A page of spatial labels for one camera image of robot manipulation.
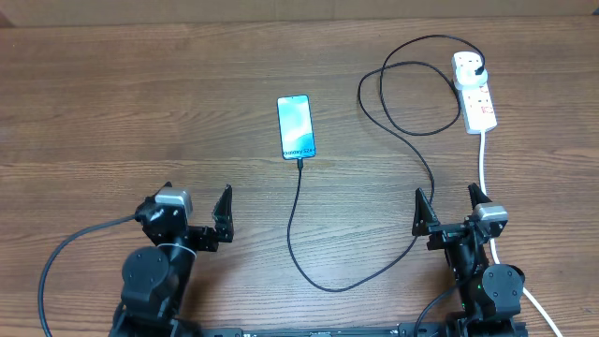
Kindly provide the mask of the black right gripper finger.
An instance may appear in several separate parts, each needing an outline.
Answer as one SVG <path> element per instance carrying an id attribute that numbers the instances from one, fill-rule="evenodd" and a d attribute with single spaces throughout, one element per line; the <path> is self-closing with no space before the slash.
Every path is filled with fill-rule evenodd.
<path id="1" fill-rule="evenodd" d="M 473 209 L 479 204 L 491 203 L 491 199 L 481 190 L 481 188 L 476 183 L 469 184 L 468 191 Z"/>
<path id="2" fill-rule="evenodd" d="M 412 235 L 415 237 L 430 235 L 438 229 L 440 222 L 421 188 L 416 190 L 415 197 L 416 207 Z"/>

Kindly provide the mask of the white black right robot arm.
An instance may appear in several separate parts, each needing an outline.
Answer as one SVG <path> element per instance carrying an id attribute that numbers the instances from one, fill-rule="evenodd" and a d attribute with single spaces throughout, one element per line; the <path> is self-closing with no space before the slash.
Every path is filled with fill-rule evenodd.
<path id="1" fill-rule="evenodd" d="M 412 234 L 426 237 L 427 249 L 445 252 L 455 285 L 423 309 L 415 325 L 415 336 L 526 336 L 523 323 L 514 321 L 521 311 L 525 274 L 510 264 L 490 264 L 484 245 L 501 235 L 508 213 L 472 183 L 468 186 L 472 214 L 460 223 L 443 225 L 424 192 L 416 190 Z M 422 321 L 440 300 L 460 294 L 461 310 L 446 315 L 437 328 L 423 328 Z"/>

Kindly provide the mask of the blue Galaxy smartphone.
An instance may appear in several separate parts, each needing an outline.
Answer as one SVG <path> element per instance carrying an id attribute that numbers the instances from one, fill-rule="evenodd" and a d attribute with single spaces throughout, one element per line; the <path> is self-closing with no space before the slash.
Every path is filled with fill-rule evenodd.
<path id="1" fill-rule="evenodd" d="M 316 156 L 314 128 L 307 95 L 277 99 L 282 154 L 285 160 Z"/>

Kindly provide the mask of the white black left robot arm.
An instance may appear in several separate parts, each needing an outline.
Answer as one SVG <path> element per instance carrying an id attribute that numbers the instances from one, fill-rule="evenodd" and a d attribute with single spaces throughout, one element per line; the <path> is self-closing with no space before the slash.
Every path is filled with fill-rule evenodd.
<path id="1" fill-rule="evenodd" d="M 170 182 L 138 205 L 134 219 L 153 244 L 134 251 L 123 264 L 124 285 L 111 336 L 203 334 L 198 323 L 179 318 L 179 312 L 197 253 L 215 252 L 221 242 L 233 241 L 232 197 L 228 184 L 213 208 L 212 227 L 189 224 L 191 197 Z"/>

